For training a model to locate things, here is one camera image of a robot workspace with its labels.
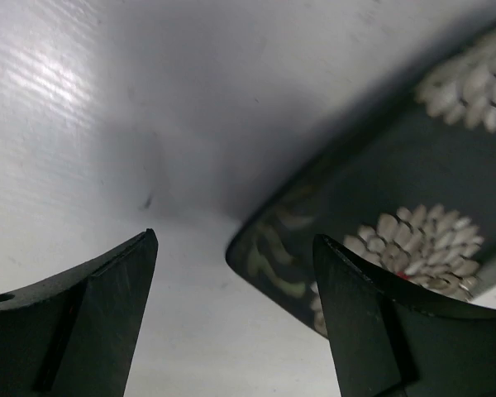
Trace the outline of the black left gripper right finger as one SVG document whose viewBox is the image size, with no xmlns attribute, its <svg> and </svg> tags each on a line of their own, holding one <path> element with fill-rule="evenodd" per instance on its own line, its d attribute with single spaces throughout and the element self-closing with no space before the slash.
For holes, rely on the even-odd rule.
<svg viewBox="0 0 496 397">
<path fill-rule="evenodd" d="M 451 299 L 313 240 L 344 396 L 496 396 L 496 309 Z"/>
</svg>

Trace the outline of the black floral square plate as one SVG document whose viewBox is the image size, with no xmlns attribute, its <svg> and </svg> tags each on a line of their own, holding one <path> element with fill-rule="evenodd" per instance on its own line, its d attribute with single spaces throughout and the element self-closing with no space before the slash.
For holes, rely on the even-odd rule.
<svg viewBox="0 0 496 397">
<path fill-rule="evenodd" d="M 229 267 L 325 334 L 316 235 L 453 299 L 496 287 L 496 17 L 355 110 L 232 238 Z"/>
</svg>

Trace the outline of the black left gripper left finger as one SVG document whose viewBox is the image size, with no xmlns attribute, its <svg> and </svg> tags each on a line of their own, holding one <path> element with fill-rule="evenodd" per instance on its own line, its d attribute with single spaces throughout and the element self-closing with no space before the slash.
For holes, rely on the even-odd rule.
<svg viewBox="0 0 496 397">
<path fill-rule="evenodd" d="M 122 396 L 155 272 L 147 229 L 0 294 L 0 396 Z"/>
</svg>

